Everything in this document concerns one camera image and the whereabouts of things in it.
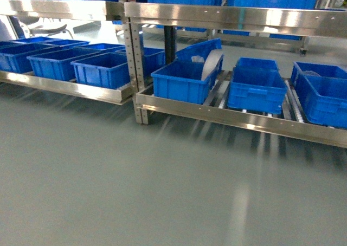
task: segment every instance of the shelf beam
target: shelf beam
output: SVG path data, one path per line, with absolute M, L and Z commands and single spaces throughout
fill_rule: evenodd
M 108 1 L 0 0 L 0 14 L 72 20 L 113 21 L 124 16 L 124 4 Z
M 125 3 L 131 23 L 347 38 L 347 12 Z
M 30 74 L 17 74 L 0 71 L 0 82 L 11 83 L 50 92 L 67 94 L 91 100 L 123 105 L 131 100 L 133 89 L 130 84 L 119 89 L 107 89 L 95 86 L 81 85 L 75 82 L 52 80 Z
M 153 86 L 136 94 L 138 108 L 347 148 L 347 131 L 292 120 L 152 96 Z

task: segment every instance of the metal upright post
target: metal upright post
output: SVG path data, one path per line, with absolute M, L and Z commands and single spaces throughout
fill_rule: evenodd
M 172 63 L 176 58 L 176 29 L 175 27 L 164 26 L 165 38 L 165 60 L 166 64 Z
M 145 88 L 142 27 L 139 24 L 131 24 L 130 19 L 125 18 L 123 19 L 123 30 L 131 86 L 136 93 Z M 137 108 L 135 96 L 133 97 L 133 103 L 136 122 L 148 124 L 147 110 Z

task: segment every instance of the floor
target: floor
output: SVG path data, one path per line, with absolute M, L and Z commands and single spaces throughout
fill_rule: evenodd
M 76 38 L 109 42 L 105 28 Z M 224 67 L 266 57 L 290 76 L 296 60 L 346 66 L 344 46 L 226 46 Z M 131 103 L 8 84 L 0 103 L 1 246 L 346 245 L 345 149 L 163 114 L 141 126 Z

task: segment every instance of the wheel caster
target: wheel caster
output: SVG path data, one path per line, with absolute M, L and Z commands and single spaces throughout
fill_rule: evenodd
M 300 49 L 300 56 L 301 57 L 306 56 L 306 53 L 307 53 L 307 50 Z

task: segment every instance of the upper shelf level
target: upper shelf level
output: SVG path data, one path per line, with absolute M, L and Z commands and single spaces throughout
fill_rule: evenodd
M 108 1 L 0 0 L 0 14 L 113 21 L 124 16 L 124 4 Z
M 347 12 L 125 3 L 134 23 L 347 38 Z

